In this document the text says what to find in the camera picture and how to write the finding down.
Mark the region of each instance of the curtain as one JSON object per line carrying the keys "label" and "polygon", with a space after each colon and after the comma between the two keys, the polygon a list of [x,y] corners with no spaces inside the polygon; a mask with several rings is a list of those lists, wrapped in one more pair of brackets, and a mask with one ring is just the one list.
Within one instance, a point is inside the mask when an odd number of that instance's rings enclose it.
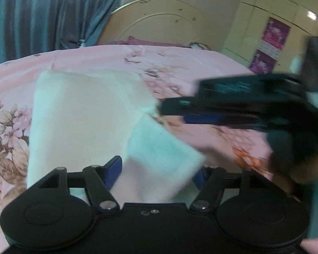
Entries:
{"label": "curtain", "polygon": [[120,0],[0,0],[0,63],[92,46]]}

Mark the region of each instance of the bedsheet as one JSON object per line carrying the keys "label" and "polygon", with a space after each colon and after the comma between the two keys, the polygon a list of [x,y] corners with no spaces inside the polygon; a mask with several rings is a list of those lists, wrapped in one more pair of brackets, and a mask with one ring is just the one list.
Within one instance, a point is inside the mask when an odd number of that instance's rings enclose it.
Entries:
{"label": "bedsheet", "polygon": [[[76,73],[83,69],[137,72],[158,99],[193,95],[200,79],[252,74],[217,52],[155,46],[59,50],[0,64],[0,213],[26,189],[33,92],[39,74],[49,69]],[[270,176],[267,158],[271,151],[263,133],[187,125],[178,116],[160,117],[157,121],[202,151],[209,166],[222,166],[232,172],[240,171],[240,167],[253,168]],[[0,229],[0,252],[6,247]]]}

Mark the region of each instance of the pink flower poster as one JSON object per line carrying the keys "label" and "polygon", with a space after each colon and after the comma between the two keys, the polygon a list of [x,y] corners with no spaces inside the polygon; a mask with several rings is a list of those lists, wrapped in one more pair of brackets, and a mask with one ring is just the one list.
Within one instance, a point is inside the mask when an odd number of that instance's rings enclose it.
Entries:
{"label": "pink flower poster", "polygon": [[290,31],[290,26],[270,18],[260,40],[257,52],[249,69],[256,74],[266,74],[273,68],[280,56]]}

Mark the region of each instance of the white towel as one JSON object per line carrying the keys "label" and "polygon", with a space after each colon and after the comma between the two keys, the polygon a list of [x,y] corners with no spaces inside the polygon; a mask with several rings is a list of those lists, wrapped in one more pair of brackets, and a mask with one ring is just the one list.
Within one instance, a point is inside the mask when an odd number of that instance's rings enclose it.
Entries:
{"label": "white towel", "polygon": [[27,186],[59,166],[81,171],[120,155],[124,169],[112,189],[120,205],[170,201],[204,157],[151,118],[156,105],[135,73],[44,72],[34,96]]}

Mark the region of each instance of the curved headboard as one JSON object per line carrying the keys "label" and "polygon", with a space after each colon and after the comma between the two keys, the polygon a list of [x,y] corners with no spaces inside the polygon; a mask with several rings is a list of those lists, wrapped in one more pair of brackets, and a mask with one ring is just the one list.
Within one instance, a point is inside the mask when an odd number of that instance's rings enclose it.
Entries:
{"label": "curved headboard", "polygon": [[98,45],[135,38],[187,45],[200,42],[204,17],[182,0],[137,0],[115,10],[107,22]]}

